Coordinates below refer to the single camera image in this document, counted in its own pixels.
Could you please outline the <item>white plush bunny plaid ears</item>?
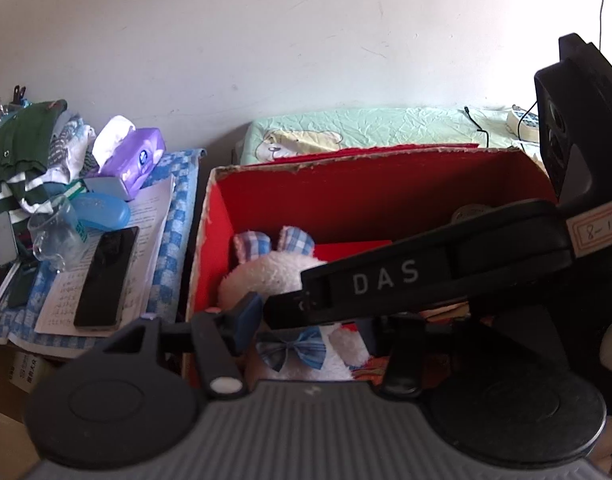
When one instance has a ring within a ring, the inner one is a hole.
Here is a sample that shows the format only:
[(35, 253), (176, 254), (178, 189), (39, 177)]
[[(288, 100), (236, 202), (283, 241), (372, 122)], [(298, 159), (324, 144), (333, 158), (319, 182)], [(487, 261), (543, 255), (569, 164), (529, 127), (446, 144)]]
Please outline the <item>white plush bunny plaid ears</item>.
[[(323, 261), (315, 258), (315, 242), (296, 226), (281, 229), (277, 244), (257, 231), (233, 236), (237, 266), (218, 288), (218, 307), (234, 309), (249, 292), (263, 301), (301, 289), (300, 273)], [(261, 380), (295, 382), (349, 382), (353, 371), (370, 355), (361, 335), (335, 323), (303, 330), (269, 330), (261, 323), (246, 349), (248, 385)]]

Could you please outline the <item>yellow green cartoon bedsheet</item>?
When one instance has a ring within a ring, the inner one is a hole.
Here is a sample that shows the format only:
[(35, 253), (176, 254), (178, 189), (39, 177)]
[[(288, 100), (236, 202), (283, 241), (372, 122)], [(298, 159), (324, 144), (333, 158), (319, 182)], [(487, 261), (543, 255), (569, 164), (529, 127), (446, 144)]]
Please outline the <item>yellow green cartoon bedsheet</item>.
[(473, 144), (477, 148), (520, 148), (540, 162), (539, 143), (519, 141), (506, 128), (511, 107), (340, 108), (256, 119), (236, 144), (241, 165), (349, 148), (409, 144)]

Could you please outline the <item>printed paper sheets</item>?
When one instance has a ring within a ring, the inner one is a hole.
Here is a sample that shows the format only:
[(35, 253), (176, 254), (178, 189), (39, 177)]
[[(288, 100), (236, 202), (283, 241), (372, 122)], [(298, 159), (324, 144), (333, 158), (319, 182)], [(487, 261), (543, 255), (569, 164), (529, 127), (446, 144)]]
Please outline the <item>printed paper sheets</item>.
[(159, 245), (164, 234), (172, 200), (175, 179), (168, 177), (143, 188), (137, 197), (128, 204), (131, 217), (128, 226), (139, 229), (134, 250), (125, 272), (118, 322), (110, 328), (85, 330), (74, 325), (77, 304), (84, 296), (86, 274), (93, 258), (94, 249), (99, 243), (100, 234), (90, 234), (86, 251), (71, 270), (56, 275), (44, 305), (40, 309), (35, 332), (38, 334), (105, 337), (117, 330), (146, 310), (154, 275)]

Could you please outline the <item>white power strip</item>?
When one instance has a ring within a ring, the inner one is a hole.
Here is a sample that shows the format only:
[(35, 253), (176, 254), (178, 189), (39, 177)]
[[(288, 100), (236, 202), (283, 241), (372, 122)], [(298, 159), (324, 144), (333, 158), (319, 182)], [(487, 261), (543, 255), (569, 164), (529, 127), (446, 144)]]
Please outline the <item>white power strip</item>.
[(531, 110), (513, 105), (506, 115), (506, 128), (519, 141), (539, 143), (539, 116)]

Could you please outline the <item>purple tissue pack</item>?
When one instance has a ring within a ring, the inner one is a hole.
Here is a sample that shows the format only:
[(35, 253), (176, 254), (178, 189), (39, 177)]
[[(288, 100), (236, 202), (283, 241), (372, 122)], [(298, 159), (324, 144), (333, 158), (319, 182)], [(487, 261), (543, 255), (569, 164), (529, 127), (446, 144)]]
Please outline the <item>purple tissue pack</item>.
[(158, 128), (137, 128), (124, 116), (112, 117), (92, 145), (99, 170), (91, 177), (90, 190), (133, 200), (165, 151)]

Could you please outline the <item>black smartphone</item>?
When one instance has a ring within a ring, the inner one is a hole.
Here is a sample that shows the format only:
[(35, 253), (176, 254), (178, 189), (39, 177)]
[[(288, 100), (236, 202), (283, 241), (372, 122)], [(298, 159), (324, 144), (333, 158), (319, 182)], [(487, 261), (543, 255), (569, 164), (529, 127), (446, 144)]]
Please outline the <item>black smartphone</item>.
[(77, 330), (106, 330), (120, 320), (120, 301), (138, 226), (106, 232), (99, 240), (75, 311)]

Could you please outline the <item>green white clothing pile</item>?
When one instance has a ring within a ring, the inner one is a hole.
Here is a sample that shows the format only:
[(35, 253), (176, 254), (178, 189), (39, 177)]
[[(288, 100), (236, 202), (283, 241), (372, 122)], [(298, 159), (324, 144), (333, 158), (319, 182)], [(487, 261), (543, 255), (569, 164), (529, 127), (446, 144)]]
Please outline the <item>green white clothing pile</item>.
[(30, 104), (0, 124), (0, 214), (13, 232), (24, 232), (59, 185), (94, 165), (94, 140), (94, 129), (64, 100)]

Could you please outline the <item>clear plastic cup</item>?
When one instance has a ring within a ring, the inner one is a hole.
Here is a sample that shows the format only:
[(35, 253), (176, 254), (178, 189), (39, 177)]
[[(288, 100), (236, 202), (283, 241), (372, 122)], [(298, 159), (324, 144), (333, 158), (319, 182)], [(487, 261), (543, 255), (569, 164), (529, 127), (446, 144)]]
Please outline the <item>clear plastic cup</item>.
[(82, 258), (88, 235), (65, 195), (42, 204), (28, 219), (27, 227), (35, 258), (48, 262), (54, 271), (70, 270)]

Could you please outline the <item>red cardboard box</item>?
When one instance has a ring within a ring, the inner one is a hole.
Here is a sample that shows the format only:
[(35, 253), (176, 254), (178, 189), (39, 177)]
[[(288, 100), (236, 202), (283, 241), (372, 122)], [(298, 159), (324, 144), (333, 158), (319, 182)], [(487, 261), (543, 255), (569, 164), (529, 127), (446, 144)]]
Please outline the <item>red cardboard box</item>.
[[(277, 244), (282, 228), (296, 226), (312, 237), (315, 258), (325, 266), (524, 200), (554, 200), (554, 193), (545, 174), (511, 150), (372, 150), (217, 168), (208, 178), (199, 220), (189, 309), (221, 310), (219, 285), (237, 266), (233, 236), (245, 231), (263, 232)], [(438, 314), (455, 310), (468, 322), (477, 320), (470, 305), (459, 301), (414, 314), (310, 326), (338, 323), (359, 333), (370, 359), (353, 379), (379, 363), (385, 368), (379, 389), (412, 394), (439, 356), (432, 340)]]

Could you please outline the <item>blue glasses case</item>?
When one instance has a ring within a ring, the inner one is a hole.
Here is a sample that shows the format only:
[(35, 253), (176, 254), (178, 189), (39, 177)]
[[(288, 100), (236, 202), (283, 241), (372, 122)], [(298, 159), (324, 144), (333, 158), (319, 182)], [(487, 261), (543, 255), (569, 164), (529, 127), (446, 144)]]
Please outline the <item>blue glasses case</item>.
[(117, 197), (100, 193), (82, 193), (71, 200), (82, 225), (102, 232), (118, 231), (128, 226), (130, 209)]

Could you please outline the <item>blue checkered cloth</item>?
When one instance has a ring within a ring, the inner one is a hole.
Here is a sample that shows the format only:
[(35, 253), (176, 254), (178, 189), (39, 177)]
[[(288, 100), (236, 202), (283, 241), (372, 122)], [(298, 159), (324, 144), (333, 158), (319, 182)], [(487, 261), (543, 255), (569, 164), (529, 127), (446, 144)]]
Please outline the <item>blue checkered cloth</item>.
[[(144, 313), (155, 315), (171, 323), (175, 321), (178, 307), (185, 304), (185, 301), (180, 298), (180, 287), (187, 242), (195, 213), (199, 163), (203, 156), (202, 150), (164, 154), (141, 188), (141, 190), (147, 188), (168, 177), (175, 179), (171, 205), (154, 266), (148, 303), (146, 310), (140, 315)], [(0, 344), (16, 344), (26, 351), (44, 356), (74, 359), (103, 338), (59, 336), (35, 332), (40, 309), (58, 274), (51, 269), (49, 263), (41, 263), (24, 306), (11, 308), (9, 298), (1, 300)]]

